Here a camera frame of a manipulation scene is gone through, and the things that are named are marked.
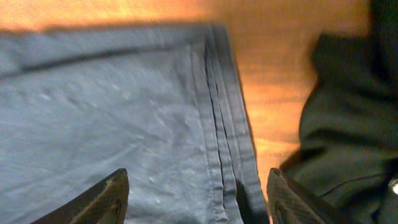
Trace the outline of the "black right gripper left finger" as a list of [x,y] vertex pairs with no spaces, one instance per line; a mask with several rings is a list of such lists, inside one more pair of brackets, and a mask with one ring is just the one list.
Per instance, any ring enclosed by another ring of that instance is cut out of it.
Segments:
[[33,224],[123,224],[129,195],[126,169],[118,169]]

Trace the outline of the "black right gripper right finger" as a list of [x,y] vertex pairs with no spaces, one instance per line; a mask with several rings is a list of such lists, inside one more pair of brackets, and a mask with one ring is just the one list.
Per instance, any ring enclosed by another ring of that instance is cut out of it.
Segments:
[[276,168],[269,172],[267,195],[274,224],[356,223]]

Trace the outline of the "dark blue shorts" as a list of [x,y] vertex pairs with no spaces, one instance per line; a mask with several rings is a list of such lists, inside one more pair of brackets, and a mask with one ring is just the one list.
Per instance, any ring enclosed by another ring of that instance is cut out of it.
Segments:
[[126,223],[268,223],[223,26],[1,33],[1,222],[127,170]]

